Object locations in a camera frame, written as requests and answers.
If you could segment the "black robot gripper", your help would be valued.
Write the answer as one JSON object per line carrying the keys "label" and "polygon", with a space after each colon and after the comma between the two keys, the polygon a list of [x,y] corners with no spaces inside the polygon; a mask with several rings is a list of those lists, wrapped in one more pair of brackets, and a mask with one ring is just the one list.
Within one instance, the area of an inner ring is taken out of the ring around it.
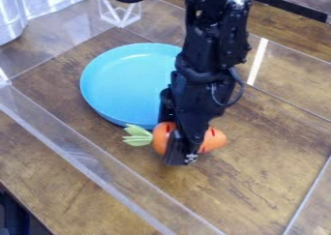
{"label": "black robot gripper", "polygon": [[234,90],[230,73],[221,73],[211,81],[194,81],[181,72],[171,72],[171,83],[161,92],[158,122],[174,122],[163,161],[167,165],[189,165],[198,159],[210,121],[222,116]]}

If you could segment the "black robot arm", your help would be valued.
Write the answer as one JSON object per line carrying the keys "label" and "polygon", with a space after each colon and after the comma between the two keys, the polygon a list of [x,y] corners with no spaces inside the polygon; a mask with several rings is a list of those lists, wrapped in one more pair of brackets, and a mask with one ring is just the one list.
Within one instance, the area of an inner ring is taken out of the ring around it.
{"label": "black robot arm", "polygon": [[186,41],[171,84],[161,92],[159,120],[177,125],[163,161],[197,161],[210,121],[241,99],[237,65],[247,61],[251,0],[186,0]]}

